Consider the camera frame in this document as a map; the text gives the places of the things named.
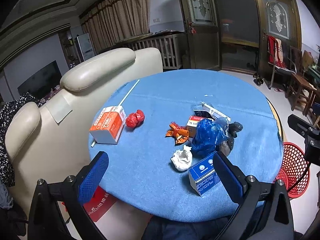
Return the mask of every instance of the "dark clothing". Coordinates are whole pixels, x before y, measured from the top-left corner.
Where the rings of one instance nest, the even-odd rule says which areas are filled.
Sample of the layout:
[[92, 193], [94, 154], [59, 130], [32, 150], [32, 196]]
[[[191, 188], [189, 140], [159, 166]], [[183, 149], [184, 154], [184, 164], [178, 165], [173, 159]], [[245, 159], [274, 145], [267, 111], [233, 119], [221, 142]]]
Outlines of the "dark clothing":
[[229, 217], [199, 223], [183, 223], [153, 216], [141, 240], [205, 240], [214, 239]]
[[0, 208], [0, 239], [19, 240], [18, 236], [25, 236], [26, 220], [26, 214], [16, 202], [9, 210]]

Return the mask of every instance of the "blue tablecloth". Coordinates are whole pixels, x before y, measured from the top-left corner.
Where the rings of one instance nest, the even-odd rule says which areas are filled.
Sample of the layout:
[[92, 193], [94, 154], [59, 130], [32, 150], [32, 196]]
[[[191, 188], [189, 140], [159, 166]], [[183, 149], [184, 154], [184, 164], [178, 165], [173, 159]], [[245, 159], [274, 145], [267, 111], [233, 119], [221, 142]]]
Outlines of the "blue tablecloth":
[[[134, 83], [119, 88], [104, 107], [118, 105]], [[132, 206], [170, 220], [199, 222], [231, 215], [237, 204], [222, 183], [200, 197], [190, 186], [188, 172], [178, 172], [171, 163], [173, 152], [183, 146], [174, 146], [174, 138], [165, 137], [169, 124], [186, 125], [192, 105], [202, 101], [243, 125], [229, 160], [245, 175], [272, 182], [281, 166], [283, 145], [265, 96], [224, 73], [176, 70], [140, 80], [122, 105], [127, 115], [141, 109], [146, 119], [134, 131], [124, 128], [117, 145], [90, 147], [89, 135], [91, 159], [99, 151], [109, 155], [100, 186]]]

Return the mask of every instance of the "curtain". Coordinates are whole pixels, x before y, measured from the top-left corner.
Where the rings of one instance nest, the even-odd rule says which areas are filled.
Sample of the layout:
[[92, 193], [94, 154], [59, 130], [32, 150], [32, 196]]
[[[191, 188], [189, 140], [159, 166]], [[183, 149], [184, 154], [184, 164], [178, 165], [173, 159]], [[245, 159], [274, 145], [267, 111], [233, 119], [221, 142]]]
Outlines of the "curtain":
[[98, 53], [118, 41], [149, 32], [150, 0], [98, 0], [80, 18]]

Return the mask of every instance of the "door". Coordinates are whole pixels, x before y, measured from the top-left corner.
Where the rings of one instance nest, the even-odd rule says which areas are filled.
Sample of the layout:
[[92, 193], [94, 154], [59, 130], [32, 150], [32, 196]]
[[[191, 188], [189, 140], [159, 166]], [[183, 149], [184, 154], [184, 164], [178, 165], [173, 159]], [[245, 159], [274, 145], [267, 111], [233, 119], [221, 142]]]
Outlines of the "door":
[[214, 0], [180, 0], [191, 68], [221, 69], [220, 30]]
[[297, 48], [297, 26], [291, 0], [257, 0], [260, 16], [259, 73], [271, 79], [272, 67], [268, 64], [268, 35], [286, 45]]
[[260, 29], [256, 0], [215, 0], [220, 19], [222, 69], [258, 70]]

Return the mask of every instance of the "white straw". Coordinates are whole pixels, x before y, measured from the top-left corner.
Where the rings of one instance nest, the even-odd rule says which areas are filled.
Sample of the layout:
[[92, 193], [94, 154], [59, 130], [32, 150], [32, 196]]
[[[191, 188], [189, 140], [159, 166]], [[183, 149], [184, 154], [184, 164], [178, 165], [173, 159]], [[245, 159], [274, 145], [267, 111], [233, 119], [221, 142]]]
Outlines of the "white straw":
[[121, 102], [119, 103], [118, 106], [121, 106], [123, 101], [127, 98], [127, 96], [131, 93], [132, 89], [134, 89], [134, 87], [138, 84], [139, 81], [140, 81], [140, 79], [137, 80], [137, 82], [133, 85], [133, 87], [129, 90], [129, 92], [124, 96], [124, 98], [121, 100]]

